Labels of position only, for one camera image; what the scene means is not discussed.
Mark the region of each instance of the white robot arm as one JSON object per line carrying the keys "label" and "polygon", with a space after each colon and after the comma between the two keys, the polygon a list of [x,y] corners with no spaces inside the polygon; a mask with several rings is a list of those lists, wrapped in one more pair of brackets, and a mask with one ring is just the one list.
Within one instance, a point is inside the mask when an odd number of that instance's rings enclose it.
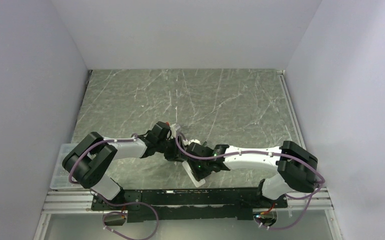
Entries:
{"label": "white robot arm", "polygon": [[[79,159],[88,148],[100,142],[103,143],[91,149],[89,155]],[[265,169],[274,173],[273,177],[263,179],[258,186],[259,194],[269,201],[293,190],[312,193],[317,184],[313,172],[299,162],[280,156],[288,153],[317,168],[316,157],[292,141],[284,141],[283,146],[271,148],[240,148],[219,144],[213,149],[201,145],[197,140],[183,140],[174,127],[164,122],[156,123],[144,135],[128,139],[112,139],[91,132],[64,159],[62,165],[73,173],[74,179],[84,188],[118,203],[123,201],[124,191],[105,175],[110,162],[113,159],[146,158],[155,152],[164,154],[168,161],[182,162],[196,187],[203,185],[205,177],[212,172],[244,168]]]}

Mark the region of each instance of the gray marble table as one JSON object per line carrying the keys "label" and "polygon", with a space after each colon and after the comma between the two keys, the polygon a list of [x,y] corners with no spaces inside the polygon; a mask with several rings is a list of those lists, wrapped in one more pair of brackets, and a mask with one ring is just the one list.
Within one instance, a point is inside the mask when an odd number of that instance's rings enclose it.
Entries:
{"label": "gray marble table", "polygon": [[[157,121],[179,123],[209,147],[266,148],[298,142],[274,69],[94,70],[72,142],[95,131],[110,138],[143,134]],[[181,164],[162,154],[115,159],[107,174],[125,189],[195,188]],[[236,169],[212,173],[202,188],[253,187],[272,174]]]}

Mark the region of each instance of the plastic bin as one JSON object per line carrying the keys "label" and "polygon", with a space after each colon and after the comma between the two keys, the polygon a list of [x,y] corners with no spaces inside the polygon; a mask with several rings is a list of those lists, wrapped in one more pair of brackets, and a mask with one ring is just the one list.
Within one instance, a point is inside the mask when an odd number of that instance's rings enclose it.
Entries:
{"label": "plastic bin", "polygon": [[62,166],[63,159],[65,159],[65,157],[76,147],[76,145],[78,144],[67,143],[61,145],[49,188],[53,190],[83,189],[80,185],[69,182],[69,173]]}

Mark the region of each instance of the white enclosure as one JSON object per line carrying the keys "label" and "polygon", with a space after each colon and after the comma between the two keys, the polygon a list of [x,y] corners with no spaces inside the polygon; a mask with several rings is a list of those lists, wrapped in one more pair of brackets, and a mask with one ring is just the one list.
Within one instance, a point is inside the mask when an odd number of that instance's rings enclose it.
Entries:
{"label": "white enclosure", "polygon": [[[48,186],[87,69],[132,68],[285,70],[307,149],[327,178],[321,198],[336,213],[314,205],[301,226],[335,232],[322,221],[338,219],[346,240],[385,239],[385,0],[0,2],[0,239],[32,239],[41,212],[39,231],[54,221],[47,211],[62,196]],[[76,194],[85,213],[92,197]],[[55,202],[43,206],[46,196]]]}
{"label": "white enclosure", "polygon": [[89,69],[285,69],[321,0],[52,0]]}

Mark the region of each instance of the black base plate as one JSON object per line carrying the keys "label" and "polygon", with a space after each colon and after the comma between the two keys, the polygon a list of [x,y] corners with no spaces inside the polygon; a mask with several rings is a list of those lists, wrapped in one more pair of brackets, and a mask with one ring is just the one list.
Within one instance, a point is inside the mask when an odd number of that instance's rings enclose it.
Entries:
{"label": "black base plate", "polygon": [[[252,220],[253,209],[270,208],[273,202],[258,198],[256,187],[206,188],[206,189],[159,189],[159,190],[125,190],[127,202],[144,202],[150,204],[158,213],[160,220],[188,220],[237,218]],[[285,196],[275,200],[275,208],[288,206]],[[112,211],[98,197],[94,197],[91,210]],[[192,205],[223,205],[220,207]],[[153,212],[143,205],[127,206],[128,223],[154,220]]]}

